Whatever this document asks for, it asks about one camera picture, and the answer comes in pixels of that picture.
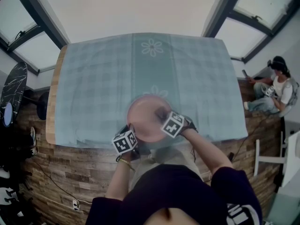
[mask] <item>sneaker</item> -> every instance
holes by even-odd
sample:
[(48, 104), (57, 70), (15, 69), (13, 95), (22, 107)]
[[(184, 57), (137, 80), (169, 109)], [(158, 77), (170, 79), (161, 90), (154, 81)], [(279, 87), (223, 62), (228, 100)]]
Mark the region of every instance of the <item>sneaker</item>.
[(31, 154), (34, 156), (34, 155), (36, 155), (38, 153), (38, 150), (37, 150), (37, 148), (32, 148), (31, 149)]
[(248, 102), (244, 102), (244, 108), (245, 108), (245, 110), (249, 110)]
[(36, 131), (34, 130), (34, 127), (30, 128), (30, 136), (32, 137), (33, 140), (33, 146), (36, 145)]

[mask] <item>backpack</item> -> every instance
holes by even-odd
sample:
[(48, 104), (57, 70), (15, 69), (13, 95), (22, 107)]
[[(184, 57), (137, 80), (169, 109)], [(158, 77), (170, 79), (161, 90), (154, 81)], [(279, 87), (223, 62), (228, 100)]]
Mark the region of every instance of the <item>backpack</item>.
[(291, 77), (288, 81), (286, 81), (283, 89), (285, 89), (287, 86), (292, 86), (292, 96), (291, 96), (287, 106), (294, 106), (298, 100), (299, 83), (297, 83), (296, 80)]

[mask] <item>neck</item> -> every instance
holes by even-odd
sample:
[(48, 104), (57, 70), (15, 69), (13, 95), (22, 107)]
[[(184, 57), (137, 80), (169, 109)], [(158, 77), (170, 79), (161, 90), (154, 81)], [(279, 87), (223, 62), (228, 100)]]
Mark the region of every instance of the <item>neck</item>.
[(278, 77), (278, 82), (283, 83), (285, 80), (287, 80), (287, 78), (288, 78), (287, 76), (281, 75), (281, 76)]

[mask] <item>white flower print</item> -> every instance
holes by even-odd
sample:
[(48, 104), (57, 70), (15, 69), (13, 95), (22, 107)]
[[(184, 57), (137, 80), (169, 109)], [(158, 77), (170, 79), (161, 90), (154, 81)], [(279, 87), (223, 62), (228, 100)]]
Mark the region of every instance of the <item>white flower print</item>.
[(159, 91), (158, 90), (158, 87), (156, 85), (153, 85), (152, 88), (151, 88), (151, 92), (144, 92), (143, 95), (146, 95), (146, 94), (153, 94), (153, 95), (157, 95), (157, 96), (160, 96), (162, 98), (165, 98), (168, 96), (168, 91), (167, 90), (161, 90)]
[(143, 54), (147, 54), (150, 52), (151, 57), (155, 57), (156, 53), (163, 53), (164, 50), (161, 48), (162, 43), (156, 42), (154, 43), (154, 40), (152, 38), (149, 39), (148, 43), (141, 43), (142, 47), (145, 47), (142, 50)]

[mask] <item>white t-shirt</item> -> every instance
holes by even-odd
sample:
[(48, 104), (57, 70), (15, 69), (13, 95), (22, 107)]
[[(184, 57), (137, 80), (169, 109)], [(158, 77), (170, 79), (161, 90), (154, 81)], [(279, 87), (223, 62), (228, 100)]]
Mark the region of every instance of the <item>white t-shirt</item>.
[(278, 76), (272, 76), (271, 79), (273, 80), (273, 87), (275, 89), (275, 92), (278, 95), (278, 101), (281, 101), (284, 104), (288, 104), (289, 100), (292, 97), (293, 87), (286, 86), (284, 89), (283, 87), (285, 86), (286, 81), (288, 81), (289, 79), (285, 80), (284, 82), (278, 82)]

